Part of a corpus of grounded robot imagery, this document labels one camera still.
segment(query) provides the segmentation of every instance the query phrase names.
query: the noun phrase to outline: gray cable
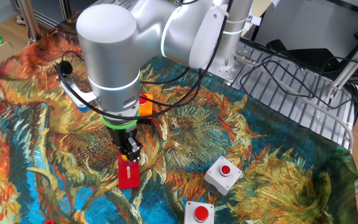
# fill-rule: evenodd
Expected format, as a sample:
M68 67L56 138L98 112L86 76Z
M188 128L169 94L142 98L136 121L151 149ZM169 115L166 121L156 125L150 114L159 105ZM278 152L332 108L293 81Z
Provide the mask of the gray cable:
M266 73L266 75L268 75L269 73L266 71L266 69L264 69L264 67L260 67L261 71L263 71L264 73ZM299 94L297 91L295 91L293 88L287 86L284 82L281 82L281 80L276 79L273 76L270 76L272 78L275 79L275 81L280 84L281 87L285 88L287 91L293 93L293 94ZM330 112L328 112L326 109L316 105L315 103L311 102L310 100L306 99L305 97L301 97L298 96L302 101L304 101L305 103L307 103L308 105L314 107L316 110L319 110L321 112L323 112L324 114L326 114L327 116L331 117L332 119L334 119L335 121L337 121L344 129L346 134L349 136L349 152L352 154L352 150L353 150L353 145L354 145L354 137L353 137L353 133L350 130L350 128L346 125L346 123L339 119L337 116L331 114Z

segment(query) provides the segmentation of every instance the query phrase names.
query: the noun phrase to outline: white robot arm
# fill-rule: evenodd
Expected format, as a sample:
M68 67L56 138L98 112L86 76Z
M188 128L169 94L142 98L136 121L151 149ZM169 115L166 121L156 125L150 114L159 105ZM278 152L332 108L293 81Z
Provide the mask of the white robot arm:
M62 88L80 109L86 105L68 86L83 100L96 99L99 110L112 115L102 120L113 141L130 161L136 161L142 146L135 138L135 122L121 116L138 114L141 66L162 55L191 68L203 68L221 35L226 10L235 3L235 11L242 16L226 25L222 48L216 50L217 61L209 63L219 67L234 63L252 1L193 0L176 5L166 0L140 0L131 12L113 4L92 6L76 24L92 92L82 93L67 77L62 77L66 81Z

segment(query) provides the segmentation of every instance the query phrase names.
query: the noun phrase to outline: green ring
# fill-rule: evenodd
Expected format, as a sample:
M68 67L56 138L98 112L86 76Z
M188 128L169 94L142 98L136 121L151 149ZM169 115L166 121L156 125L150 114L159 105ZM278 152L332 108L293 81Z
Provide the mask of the green ring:
M106 121L106 119L103 117L103 115L100 115L100 118L103 121L103 124L106 125L108 128L115 129L115 130L125 130L127 128L131 128L133 125L136 125L137 120L132 120L130 123L124 124L124 125L116 125L111 124Z

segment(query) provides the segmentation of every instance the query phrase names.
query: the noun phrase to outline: red button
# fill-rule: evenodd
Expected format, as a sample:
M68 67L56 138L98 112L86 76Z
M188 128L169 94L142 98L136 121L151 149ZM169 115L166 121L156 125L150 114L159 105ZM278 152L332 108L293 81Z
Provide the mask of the red button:
M53 220L45 220L44 224L55 224Z
M146 94L144 94L144 93L141 93L140 96L143 96L144 98L147 98ZM140 105L145 105L146 103L147 103L146 99L143 99L143 98L139 99L139 104Z
M194 218L198 222L204 222L208 218L208 216L209 216L208 209L206 209L206 207L204 206L199 206L194 211Z
M221 174L225 177L227 177L230 174L230 167L228 166L222 166L221 167Z

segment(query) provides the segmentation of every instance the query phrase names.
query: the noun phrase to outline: tablecloth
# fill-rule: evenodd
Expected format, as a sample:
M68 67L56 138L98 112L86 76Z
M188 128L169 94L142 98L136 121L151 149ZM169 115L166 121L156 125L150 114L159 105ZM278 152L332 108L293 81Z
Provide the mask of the tablecloth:
M53 67L67 50L81 52L75 21L0 64L0 224L181 223L189 200L212 203L215 223L358 223L349 152L215 77L189 105L138 125L141 186L119 190L117 147L99 115L64 94ZM90 91L84 63L65 60ZM141 79L184 69L157 57ZM142 90L173 103L197 78L190 70ZM223 200L201 186L219 156L244 172Z

